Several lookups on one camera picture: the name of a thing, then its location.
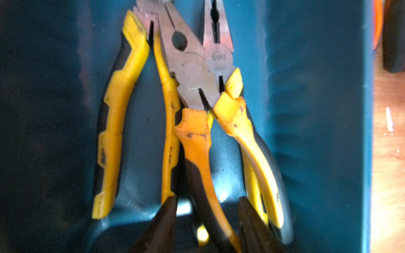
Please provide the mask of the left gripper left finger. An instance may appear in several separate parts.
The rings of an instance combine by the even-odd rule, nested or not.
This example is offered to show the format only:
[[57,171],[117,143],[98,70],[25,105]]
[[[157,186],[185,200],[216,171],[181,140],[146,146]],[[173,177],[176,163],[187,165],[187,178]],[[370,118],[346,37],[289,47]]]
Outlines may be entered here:
[[168,197],[129,253],[173,253],[178,197]]

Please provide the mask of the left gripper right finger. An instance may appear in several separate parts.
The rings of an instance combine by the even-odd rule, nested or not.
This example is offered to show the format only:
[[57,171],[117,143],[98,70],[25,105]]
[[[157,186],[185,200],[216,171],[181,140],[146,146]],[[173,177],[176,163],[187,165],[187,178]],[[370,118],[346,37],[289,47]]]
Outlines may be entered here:
[[243,253],[287,253],[263,223],[247,197],[238,200],[239,238]]

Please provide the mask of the yellow combination pliers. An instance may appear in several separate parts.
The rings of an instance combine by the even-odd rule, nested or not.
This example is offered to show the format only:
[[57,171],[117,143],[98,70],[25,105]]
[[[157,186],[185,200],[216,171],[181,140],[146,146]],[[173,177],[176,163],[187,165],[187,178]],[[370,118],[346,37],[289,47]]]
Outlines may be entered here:
[[101,98],[92,218],[107,217],[116,202],[147,191],[173,196],[179,171],[181,120],[176,83],[161,47],[158,10],[165,1],[138,1],[128,10],[121,46]]

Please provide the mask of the yellow-orange large pliers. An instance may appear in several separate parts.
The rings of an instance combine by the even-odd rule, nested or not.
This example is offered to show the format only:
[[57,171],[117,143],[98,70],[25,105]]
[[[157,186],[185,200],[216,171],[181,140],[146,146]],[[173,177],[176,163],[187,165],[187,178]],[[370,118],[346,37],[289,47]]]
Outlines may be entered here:
[[210,239],[230,253],[242,249],[214,191],[209,166],[209,111],[246,152],[275,237],[289,245],[294,232],[280,169],[256,132],[244,98],[233,98],[219,88],[220,81],[226,86],[242,81],[233,62],[234,47],[224,3],[205,2],[202,39],[192,32],[171,1],[138,1],[137,6],[143,14],[157,18],[165,63],[169,75],[178,82],[177,93],[185,107],[175,134],[184,148],[194,202]]

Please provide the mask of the blue plastic storage box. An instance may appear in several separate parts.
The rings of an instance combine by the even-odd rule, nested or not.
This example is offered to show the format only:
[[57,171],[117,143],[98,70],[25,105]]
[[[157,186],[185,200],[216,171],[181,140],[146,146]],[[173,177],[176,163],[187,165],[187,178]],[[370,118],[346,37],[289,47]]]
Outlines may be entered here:
[[[1,252],[125,253],[160,193],[93,220],[101,98],[135,1],[1,2]],[[369,250],[370,1],[225,1],[244,98],[290,200],[291,253]]]

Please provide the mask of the orange combination pliers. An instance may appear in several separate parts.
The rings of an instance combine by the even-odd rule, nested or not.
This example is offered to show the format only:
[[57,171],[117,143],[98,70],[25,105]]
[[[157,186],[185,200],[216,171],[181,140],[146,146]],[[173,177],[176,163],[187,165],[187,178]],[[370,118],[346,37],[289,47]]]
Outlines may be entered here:
[[374,36],[373,36],[373,49],[376,50],[383,27],[383,1],[382,0],[373,0],[373,13],[374,13]]

